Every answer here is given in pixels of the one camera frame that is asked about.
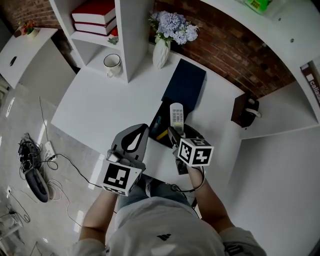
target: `white cube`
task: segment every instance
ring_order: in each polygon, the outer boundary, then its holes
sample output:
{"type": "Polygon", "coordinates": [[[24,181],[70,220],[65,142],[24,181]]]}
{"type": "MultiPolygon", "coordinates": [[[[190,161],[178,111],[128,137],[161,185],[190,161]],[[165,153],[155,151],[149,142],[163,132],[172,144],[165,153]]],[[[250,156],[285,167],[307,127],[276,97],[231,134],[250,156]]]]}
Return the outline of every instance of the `white cube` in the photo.
{"type": "Polygon", "coordinates": [[[104,190],[129,196],[138,183],[141,173],[141,169],[104,160],[99,181],[104,190]]]}
{"type": "Polygon", "coordinates": [[[190,167],[208,166],[213,152],[214,146],[203,138],[182,138],[178,158],[190,167]]]}

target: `red brick wall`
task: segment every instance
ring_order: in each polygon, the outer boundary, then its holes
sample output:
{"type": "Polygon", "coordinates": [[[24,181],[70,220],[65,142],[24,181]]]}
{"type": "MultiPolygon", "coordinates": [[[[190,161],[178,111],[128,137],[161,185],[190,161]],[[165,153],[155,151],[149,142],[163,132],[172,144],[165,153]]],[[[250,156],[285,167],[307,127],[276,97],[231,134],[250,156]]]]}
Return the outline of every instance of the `red brick wall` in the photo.
{"type": "MultiPolygon", "coordinates": [[[[294,77],[254,33],[200,0],[155,0],[154,9],[185,16],[201,26],[198,38],[171,49],[201,63],[255,98],[286,86],[294,77]]],[[[151,33],[150,41],[154,42],[151,33]]]]}
{"type": "Polygon", "coordinates": [[[29,20],[34,20],[36,27],[58,29],[52,41],[68,61],[72,47],[60,27],[49,0],[0,0],[0,11],[13,31],[18,28],[19,22],[29,20]]]}

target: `white vase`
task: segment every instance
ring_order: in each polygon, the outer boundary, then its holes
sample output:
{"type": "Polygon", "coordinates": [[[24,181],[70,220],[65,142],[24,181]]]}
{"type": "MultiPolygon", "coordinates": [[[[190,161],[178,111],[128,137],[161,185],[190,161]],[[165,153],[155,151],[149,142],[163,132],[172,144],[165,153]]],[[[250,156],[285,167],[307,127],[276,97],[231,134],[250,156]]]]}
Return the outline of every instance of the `white vase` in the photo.
{"type": "Polygon", "coordinates": [[[153,62],[153,66],[157,70],[161,69],[165,65],[169,56],[170,45],[171,45],[170,41],[165,41],[163,39],[160,39],[155,44],[155,47],[153,50],[152,62],[153,62]]]}
{"type": "Polygon", "coordinates": [[[28,39],[33,39],[38,35],[38,30],[33,29],[32,32],[30,34],[27,34],[26,36],[28,37],[28,39]]]}

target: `person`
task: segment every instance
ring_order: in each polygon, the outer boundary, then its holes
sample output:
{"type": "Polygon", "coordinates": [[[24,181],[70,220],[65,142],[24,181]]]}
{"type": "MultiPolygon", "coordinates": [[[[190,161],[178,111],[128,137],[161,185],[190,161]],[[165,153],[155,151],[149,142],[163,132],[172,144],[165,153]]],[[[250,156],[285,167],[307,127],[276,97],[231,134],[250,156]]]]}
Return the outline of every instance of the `person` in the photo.
{"type": "MultiPolygon", "coordinates": [[[[187,167],[194,188],[202,183],[200,170],[187,167]]],[[[205,180],[195,197],[202,219],[180,192],[157,179],[146,194],[146,178],[128,197],[120,195],[116,231],[106,233],[118,195],[103,190],[88,210],[71,256],[265,256],[249,231],[235,227],[218,196],[205,180]]]]}

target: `white remote control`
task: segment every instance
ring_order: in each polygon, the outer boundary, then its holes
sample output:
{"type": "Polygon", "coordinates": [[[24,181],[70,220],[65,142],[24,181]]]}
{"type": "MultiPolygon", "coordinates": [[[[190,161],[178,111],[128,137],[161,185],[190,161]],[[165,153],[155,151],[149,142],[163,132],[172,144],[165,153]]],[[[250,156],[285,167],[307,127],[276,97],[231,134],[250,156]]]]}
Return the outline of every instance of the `white remote control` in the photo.
{"type": "Polygon", "coordinates": [[[184,106],[180,103],[176,102],[170,105],[170,126],[178,134],[184,134],[184,106]]]}

